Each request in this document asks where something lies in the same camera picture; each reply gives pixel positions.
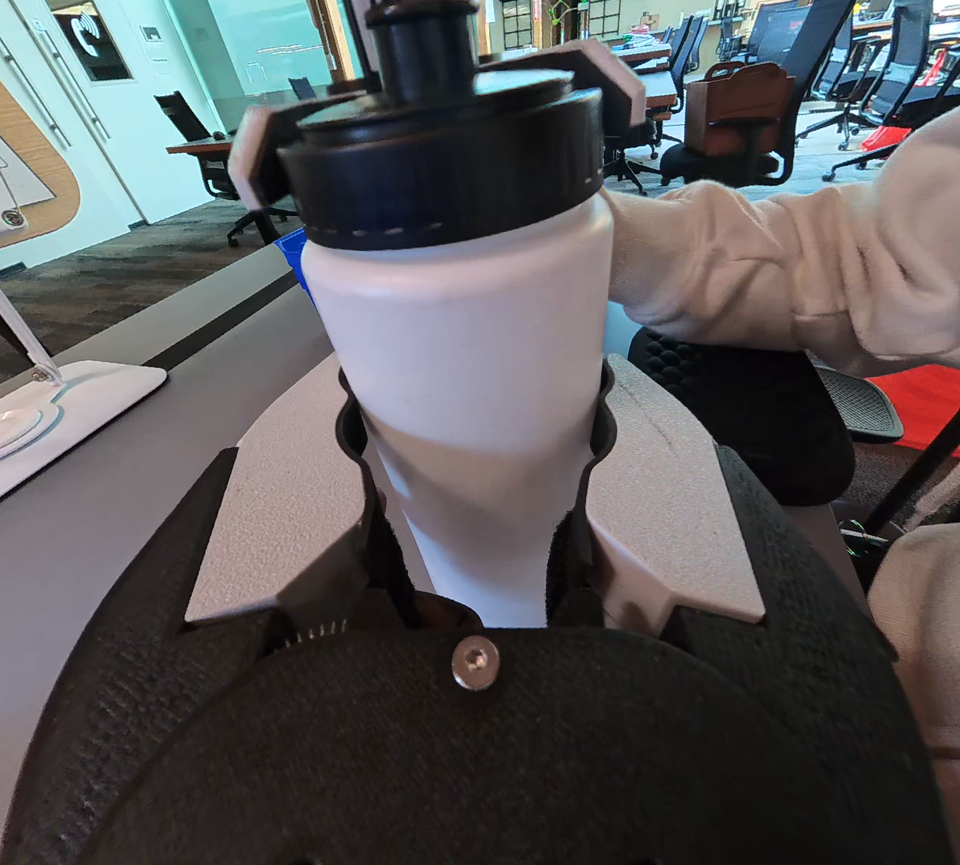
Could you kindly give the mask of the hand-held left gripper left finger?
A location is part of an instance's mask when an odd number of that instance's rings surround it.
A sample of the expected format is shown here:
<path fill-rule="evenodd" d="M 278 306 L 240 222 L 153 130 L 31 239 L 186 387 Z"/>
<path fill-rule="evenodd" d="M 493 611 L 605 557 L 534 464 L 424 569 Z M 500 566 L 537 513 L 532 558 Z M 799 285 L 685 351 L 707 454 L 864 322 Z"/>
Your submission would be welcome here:
<path fill-rule="evenodd" d="M 185 622 L 278 610 L 297 629 L 342 628 L 370 577 L 362 538 L 378 499 L 367 445 L 332 353 L 236 445 Z"/>

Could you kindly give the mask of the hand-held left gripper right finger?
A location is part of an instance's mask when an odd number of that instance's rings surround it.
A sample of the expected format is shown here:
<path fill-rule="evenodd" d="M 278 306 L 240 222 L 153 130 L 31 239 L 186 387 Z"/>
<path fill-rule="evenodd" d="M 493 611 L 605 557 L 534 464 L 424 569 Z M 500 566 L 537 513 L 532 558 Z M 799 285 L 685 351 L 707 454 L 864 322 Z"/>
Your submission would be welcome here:
<path fill-rule="evenodd" d="M 615 438 L 585 496 L 606 627 L 657 637 L 678 607 L 761 622 L 762 595 L 713 437 L 626 358 L 609 355 L 607 365 Z"/>

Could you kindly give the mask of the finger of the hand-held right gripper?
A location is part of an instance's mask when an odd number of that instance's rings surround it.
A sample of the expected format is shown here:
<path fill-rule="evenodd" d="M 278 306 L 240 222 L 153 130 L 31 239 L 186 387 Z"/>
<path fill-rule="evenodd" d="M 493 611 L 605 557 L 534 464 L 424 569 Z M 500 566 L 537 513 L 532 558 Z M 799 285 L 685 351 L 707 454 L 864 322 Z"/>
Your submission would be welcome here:
<path fill-rule="evenodd" d="M 550 48 L 480 58 L 481 71 L 521 69 L 568 71 L 573 74 L 575 90 L 600 90 L 605 131 L 628 131 L 642 127 L 646 122 L 643 80 L 598 39 L 574 40 Z"/>
<path fill-rule="evenodd" d="M 231 143 L 228 175 L 248 211 L 267 211 L 291 194 L 279 151 L 300 141 L 299 123 L 360 95 L 360 91 L 348 91 L 290 103 L 254 103 L 246 108 Z"/>

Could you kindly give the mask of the blue plastic bin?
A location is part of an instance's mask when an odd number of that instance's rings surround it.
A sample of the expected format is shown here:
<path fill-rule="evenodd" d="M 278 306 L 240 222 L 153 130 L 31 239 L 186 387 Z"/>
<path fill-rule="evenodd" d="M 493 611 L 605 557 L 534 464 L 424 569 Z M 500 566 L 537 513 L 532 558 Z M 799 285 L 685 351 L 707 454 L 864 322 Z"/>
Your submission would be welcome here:
<path fill-rule="evenodd" d="M 313 295 L 309 289 L 309 285 L 305 278 L 304 268 L 303 268 L 303 253 L 307 244 L 307 236 L 304 228 L 298 228 L 294 231 L 288 232 L 278 239 L 276 239 L 273 244 L 279 249 L 282 253 L 284 259 L 286 259 L 288 265 L 294 273 L 294 277 L 298 282 L 299 286 L 308 296 L 314 308 L 317 309 L 316 303 L 314 302 Z"/>

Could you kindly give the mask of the black bottle lid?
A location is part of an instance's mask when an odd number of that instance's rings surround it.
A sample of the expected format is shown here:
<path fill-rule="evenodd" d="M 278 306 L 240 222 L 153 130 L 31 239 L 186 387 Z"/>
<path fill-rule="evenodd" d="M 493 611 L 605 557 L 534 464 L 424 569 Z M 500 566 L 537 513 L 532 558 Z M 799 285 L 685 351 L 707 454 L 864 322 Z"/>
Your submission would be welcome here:
<path fill-rule="evenodd" d="M 381 91 L 277 148 L 308 238 L 422 249 L 571 211 L 601 187 L 603 100 L 558 69 L 478 71 L 474 0 L 369 0 Z"/>

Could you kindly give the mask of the white plastic bottle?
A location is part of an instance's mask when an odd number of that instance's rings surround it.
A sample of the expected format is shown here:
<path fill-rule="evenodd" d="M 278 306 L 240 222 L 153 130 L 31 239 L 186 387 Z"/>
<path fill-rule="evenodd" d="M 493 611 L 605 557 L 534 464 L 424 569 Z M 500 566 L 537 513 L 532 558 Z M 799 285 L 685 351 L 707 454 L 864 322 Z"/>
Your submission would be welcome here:
<path fill-rule="evenodd" d="M 405 250 L 308 241 L 301 270 L 436 592 L 546 625 L 546 569 L 590 458 L 614 245 L 600 194 Z"/>

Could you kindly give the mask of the person's right forearm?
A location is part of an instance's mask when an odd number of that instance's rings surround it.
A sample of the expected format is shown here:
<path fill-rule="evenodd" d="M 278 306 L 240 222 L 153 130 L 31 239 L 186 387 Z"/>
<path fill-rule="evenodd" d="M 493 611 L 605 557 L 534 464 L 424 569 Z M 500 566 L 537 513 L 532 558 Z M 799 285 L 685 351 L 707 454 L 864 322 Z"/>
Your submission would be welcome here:
<path fill-rule="evenodd" d="M 959 117 L 909 136 L 866 183 L 751 201 L 709 181 L 601 191 L 609 298 L 708 346 L 807 352 L 851 375 L 959 365 Z"/>

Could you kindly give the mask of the person's left hand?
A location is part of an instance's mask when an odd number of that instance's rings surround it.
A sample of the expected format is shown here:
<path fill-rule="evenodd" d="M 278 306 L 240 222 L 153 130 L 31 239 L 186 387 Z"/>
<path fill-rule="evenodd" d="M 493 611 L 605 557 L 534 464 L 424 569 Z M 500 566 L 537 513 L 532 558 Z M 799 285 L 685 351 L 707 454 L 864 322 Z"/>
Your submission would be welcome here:
<path fill-rule="evenodd" d="M 470 634 L 484 629 L 479 615 L 470 607 L 448 597 L 416 591 L 414 609 L 417 627 L 432 631 L 460 631 Z"/>

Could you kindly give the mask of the wood-top office desk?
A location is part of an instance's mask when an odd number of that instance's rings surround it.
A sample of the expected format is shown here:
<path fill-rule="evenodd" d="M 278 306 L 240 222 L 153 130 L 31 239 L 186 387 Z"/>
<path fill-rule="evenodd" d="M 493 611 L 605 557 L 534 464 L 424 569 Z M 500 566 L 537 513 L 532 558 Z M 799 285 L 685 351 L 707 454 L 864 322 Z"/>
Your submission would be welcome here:
<path fill-rule="evenodd" d="M 232 139 L 218 132 L 212 137 L 188 141 L 179 145 L 168 146 L 165 151 L 170 156 L 187 156 L 196 160 L 199 167 L 201 183 L 207 195 L 217 201 L 230 202 L 239 206 L 241 199 L 231 179 L 228 163 L 232 150 Z M 276 239 L 273 222 L 268 216 L 263 223 L 258 214 L 244 212 L 226 234 L 228 247 L 239 247 L 239 236 L 250 227 L 255 228 L 264 245 Z"/>

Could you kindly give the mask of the black office chair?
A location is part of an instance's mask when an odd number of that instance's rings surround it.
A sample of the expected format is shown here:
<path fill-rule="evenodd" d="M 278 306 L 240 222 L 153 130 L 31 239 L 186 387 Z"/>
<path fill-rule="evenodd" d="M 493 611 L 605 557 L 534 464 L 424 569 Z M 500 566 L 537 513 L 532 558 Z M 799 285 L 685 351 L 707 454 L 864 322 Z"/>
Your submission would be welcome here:
<path fill-rule="evenodd" d="M 155 97 L 155 101 L 163 115 L 170 120 L 174 128 L 180 133 L 184 139 L 183 143 L 198 139 L 212 138 L 217 134 L 223 134 L 231 139 L 232 144 L 234 144 L 234 138 L 236 134 L 235 130 L 228 133 L 220 130 L 209 131 L 191 106 L 186 102 L 186 98 L 180 91 L 175 91 L 174 93 L 167 95 L 158 95 Z M 294 211 L 270 205 L 266 207 L 266 210 L 249 212 L 257 214 L 263 223 L 266 222 L 266 218 L 268 216 L 270 217 L 272 228 L 274 229 L 275 239 L 269 244 L 274 243 L 277 239 L 282 237 L 280 232 L 277 230 L 274 221 L 278 220 L 280 223 L 286 223 L 288 219 L 297 216 L 296 212 Z"/>

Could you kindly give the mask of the black round pad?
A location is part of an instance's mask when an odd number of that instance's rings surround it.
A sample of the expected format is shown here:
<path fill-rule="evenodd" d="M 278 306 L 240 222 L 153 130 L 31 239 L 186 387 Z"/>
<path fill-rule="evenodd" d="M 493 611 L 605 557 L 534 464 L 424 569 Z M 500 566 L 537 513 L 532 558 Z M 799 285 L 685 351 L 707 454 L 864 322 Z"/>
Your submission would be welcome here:
<path fill-rule="evenodd" d="M 854 444 L 804 352 L 689 343 L 642 328 L 628 360 L 735 451 L 779 504 L 830 504 L 850 486 Z"/>

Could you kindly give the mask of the brown wooden caddy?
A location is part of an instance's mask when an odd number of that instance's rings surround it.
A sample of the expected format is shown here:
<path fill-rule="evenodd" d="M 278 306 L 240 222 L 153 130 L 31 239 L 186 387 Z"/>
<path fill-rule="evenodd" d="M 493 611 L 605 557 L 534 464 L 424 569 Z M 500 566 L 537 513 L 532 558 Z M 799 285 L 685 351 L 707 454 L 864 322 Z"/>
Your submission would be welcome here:
<path fill-rule="evenodd" d="M 795 81 L 776 63 L 715 64 L 685 88 L 683 145 L 708 159 L 772 152 Z"/>

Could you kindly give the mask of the white door with window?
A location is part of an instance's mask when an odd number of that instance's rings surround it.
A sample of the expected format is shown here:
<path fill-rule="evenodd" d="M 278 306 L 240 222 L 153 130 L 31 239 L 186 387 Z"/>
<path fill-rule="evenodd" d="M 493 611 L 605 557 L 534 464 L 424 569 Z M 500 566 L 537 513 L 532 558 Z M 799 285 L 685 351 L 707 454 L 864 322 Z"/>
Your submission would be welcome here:
<path fill-rule="evenodd" d="M 165 0 L 2 0 L 2 79 L 66 160 L 77 227 L 151 224 L 208 199 L 157 97 L 200 92 Z"/>

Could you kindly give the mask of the row of black office chairs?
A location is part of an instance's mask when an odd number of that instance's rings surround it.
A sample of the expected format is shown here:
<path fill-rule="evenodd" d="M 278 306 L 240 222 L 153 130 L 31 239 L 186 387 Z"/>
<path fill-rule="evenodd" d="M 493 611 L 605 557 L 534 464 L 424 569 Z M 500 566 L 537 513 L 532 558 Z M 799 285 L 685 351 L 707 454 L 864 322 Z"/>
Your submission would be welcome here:
<path fill-rule="evenodd" d="M 618 180 L 632 182 L 645 194 L 638 172 L 658 175 L 663 186 L 675 179 L 689 185 L 708 180 L 733 188 L 774 187 L 785 184 L 793 171 L 796 123 L 801 104 L 808 97 L 814 79 L 820 73 L 844 26 L 850 23 L 857 0 L 813 0 L 785 56 L 763 58 L 758 64 L 777 64 L 795 77 L 795 85 L 786 115 L 779 126 L 774 150 L 759 153 L 751 150 L 729 157 L 707 158 L 690 151 L 681 139 L 660 157 L 656 168 L 632 162 L 629 149 L 653 144 L 654 122 L 649 118 L 619 136 L 608 136 L 604 142 L 603 178 L 616 175 Z"/>

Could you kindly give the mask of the grey mesh office chair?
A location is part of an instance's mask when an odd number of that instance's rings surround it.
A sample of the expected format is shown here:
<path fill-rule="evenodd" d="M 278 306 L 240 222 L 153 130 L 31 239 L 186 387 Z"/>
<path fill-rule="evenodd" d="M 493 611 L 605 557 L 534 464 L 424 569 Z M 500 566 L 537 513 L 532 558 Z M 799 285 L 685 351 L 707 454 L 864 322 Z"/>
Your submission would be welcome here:
<path fill-rule="evenodd" d="M 894 440 L 904 437 L 905 427 L 899 414 L 879 386 L 828 367 L 817 366 L 816 370 L 855 444 L 891 446 Z M 832 503 L 841 527 L 875 545 L 901 537 L 904 531 L 896 523 L 898 514 L 919 501 L 925 485 L 958 447 L 958 439 L 959 413 L 955 412 L 930 445 L 882 494 L 874 491 L 864 501 L 845 494 Z"/>

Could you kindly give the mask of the instruction sign stand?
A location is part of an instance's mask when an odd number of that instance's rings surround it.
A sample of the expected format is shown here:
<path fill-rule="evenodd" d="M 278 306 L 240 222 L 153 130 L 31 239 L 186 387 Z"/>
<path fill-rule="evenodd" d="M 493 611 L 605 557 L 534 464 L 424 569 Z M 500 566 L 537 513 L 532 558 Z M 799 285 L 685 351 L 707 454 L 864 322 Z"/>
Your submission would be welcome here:
<path fill-rule="evenodd" d="M 47 237 L 81 207 L 78 181 L 40 126 L 2 86 L 2 251 Z M 1 399 L 1 494 L 22 484 L 157 391 L 159 367 L 80 360 L 59 365 L 6 295 L 2 337 L 30 364 Z"/>

